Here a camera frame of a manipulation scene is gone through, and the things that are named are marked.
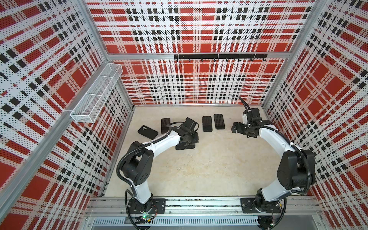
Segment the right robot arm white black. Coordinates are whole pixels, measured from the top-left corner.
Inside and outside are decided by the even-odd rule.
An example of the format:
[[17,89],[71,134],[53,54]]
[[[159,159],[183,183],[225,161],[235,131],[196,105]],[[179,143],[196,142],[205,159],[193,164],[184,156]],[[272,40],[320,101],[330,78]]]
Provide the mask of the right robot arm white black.
[[305,195],[315,183],[315,153],[302,149],[283,135],[269,120],[263,120],[258,108],[251,108],[239,97],[245,110],[242,122],[235,122],[232,132],[248,138],[261,137],[280,156],[277,179],[257,191],[254,207],[266,213],[273,205],[290,195]]

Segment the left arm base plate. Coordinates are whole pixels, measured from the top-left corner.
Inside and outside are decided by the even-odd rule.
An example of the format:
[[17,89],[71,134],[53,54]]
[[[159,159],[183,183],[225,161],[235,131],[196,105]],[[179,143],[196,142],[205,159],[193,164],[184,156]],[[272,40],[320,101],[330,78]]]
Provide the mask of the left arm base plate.
[[129,200],[127,208],[130,214],[164,214],[165,206],[166,199],[164,198],[150,198],[144,204],[132,198]]

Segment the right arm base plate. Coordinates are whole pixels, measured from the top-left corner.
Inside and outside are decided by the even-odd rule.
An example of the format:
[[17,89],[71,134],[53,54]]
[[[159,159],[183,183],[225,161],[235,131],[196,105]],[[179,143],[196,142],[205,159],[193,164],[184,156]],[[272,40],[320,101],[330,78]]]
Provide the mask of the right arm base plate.
[[255,197],[241,198],[240,199],[242,212],[246,214],[279,214],[281,213],[281,207],[277,201],[257,201]]

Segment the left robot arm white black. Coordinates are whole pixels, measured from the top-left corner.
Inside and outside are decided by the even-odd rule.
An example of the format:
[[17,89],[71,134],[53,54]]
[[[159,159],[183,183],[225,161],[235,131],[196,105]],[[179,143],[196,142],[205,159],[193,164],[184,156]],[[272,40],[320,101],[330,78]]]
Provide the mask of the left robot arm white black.
[[133,142],[117,163],[118,178],[129,185],[132,197],[141,205],[147,205],[153,199],[148,177],[154,159],[172,147],[185,150],[199,143],[199,123],[194,120],[186,118],[184,122],[173,122],[167,126],[168,131],[158,138],[145,143]]

